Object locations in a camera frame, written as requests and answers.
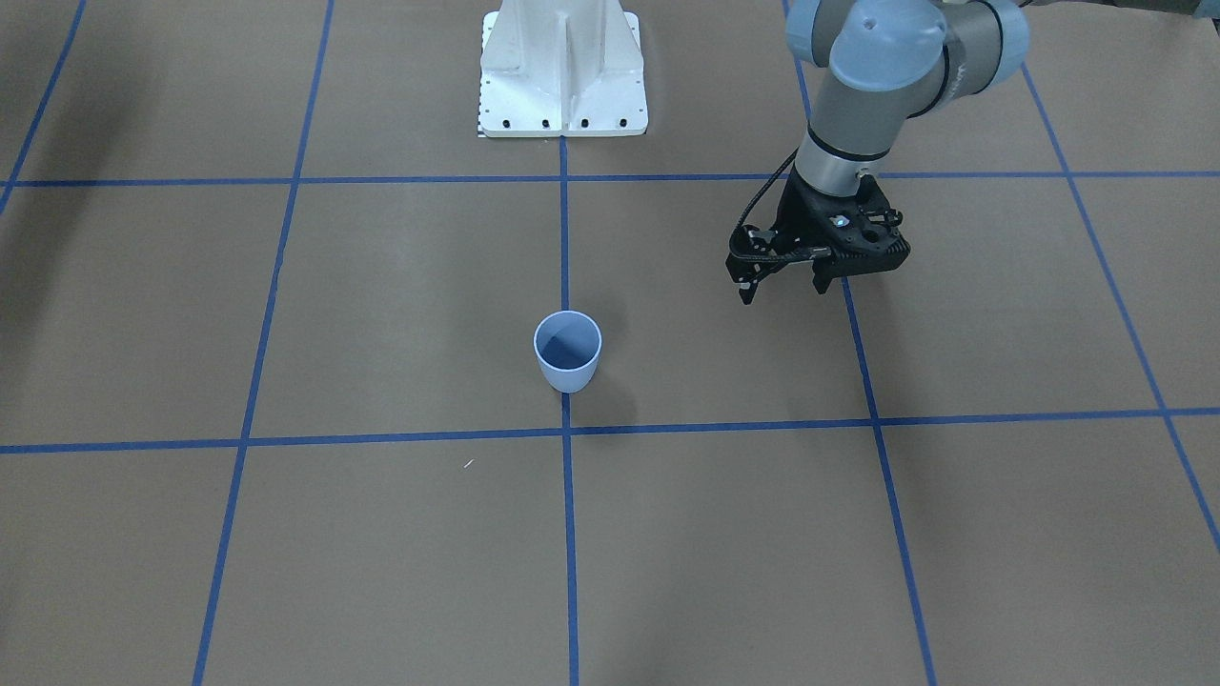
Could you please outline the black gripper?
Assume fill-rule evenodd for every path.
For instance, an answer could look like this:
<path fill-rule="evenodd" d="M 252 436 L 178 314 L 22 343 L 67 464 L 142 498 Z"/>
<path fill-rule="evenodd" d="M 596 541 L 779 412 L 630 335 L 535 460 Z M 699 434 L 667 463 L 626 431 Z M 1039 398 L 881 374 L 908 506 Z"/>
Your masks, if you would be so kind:
<path fill-rule="evenodd" d="M 852 214 L 849 195 L 833 195 L 816 190 L 795 172 L 784 182 L 784 190 L 777 205 L 776 218 L 770 229 L 745 223 L 756 203 L 780 181 L 776 171 L 762 183 L 760 190 L 745 204 L 730 236 L 730 253 L 726 269 L 730 278 L 738 282 L 738 298 L 748 308 L 756 295 L 760 281 L 780 272 L 784 266 L 811 262 L 811 283 L 819 295 L 825 295 L 836 278 L 852 275 L 848 251 L 833 240 L 834 214 Z"/>

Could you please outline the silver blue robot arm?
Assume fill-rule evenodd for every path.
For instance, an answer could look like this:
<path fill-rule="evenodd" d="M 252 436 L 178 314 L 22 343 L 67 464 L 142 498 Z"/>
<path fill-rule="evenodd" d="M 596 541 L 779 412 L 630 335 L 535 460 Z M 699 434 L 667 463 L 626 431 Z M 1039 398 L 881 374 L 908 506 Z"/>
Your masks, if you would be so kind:
<path fill-rule="evenodd" d="M 878 170 L 906 121 L 1019 70 L 1031 28 L 1014 1 L 795 1 L 784 39 L 824 81 L 802 144 L 772 175 L 783 182 L 773 222 L 741 216 L 730 236 L 726 269 L 743 304 L 792 265 L 810 266 L 817 293 L 899 269 L 911 247 Z"/>

